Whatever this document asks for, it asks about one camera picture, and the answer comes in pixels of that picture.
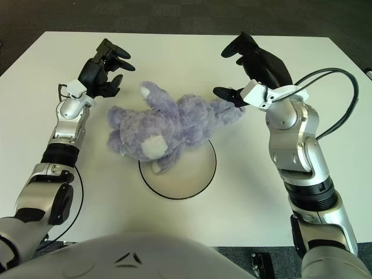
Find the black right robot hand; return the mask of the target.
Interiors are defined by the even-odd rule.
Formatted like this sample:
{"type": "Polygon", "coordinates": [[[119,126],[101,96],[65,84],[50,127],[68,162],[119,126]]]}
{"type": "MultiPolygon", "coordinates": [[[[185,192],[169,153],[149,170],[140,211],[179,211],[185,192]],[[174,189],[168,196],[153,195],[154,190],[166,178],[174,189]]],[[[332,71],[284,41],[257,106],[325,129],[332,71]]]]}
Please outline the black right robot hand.
{"type": "Polygon", "coordinates": [[[241,32],[221,52],[223,58],[239,55],[236,64],[248,76],[241,89],[216,87],[214,107],[239,110],[253,106],[271,115],[306,115],[306,91],[292,81],[285,63],[261,48],[252,36],[241,32]]]}

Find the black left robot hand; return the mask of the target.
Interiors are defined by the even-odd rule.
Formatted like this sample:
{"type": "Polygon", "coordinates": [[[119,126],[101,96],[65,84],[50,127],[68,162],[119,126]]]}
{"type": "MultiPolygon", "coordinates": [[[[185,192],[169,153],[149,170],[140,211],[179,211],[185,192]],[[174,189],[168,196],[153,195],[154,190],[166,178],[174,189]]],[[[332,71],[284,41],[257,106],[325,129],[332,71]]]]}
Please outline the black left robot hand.
{"type": "Polygon", "coordinates": [[[71,93],[61,93],[66,84],[58,85],[58,97],[61,101],[63,98],[72,98],[83,103],[84,106],[94,106],[94,99],[98,96],[111,98],[117,95],[119,85],[123,75],[117,75],[112,81],[108,80],[108,73],[114,72],[121,68],[127,71],[135,71],[135,67],[126,60],[131,56],[123,48],[113,44],[108,39],[103,39],[96,49],[93,58],[87,60],[83,66],[77,81],[77,86],[84,91],[72,96],[71,93]]]}

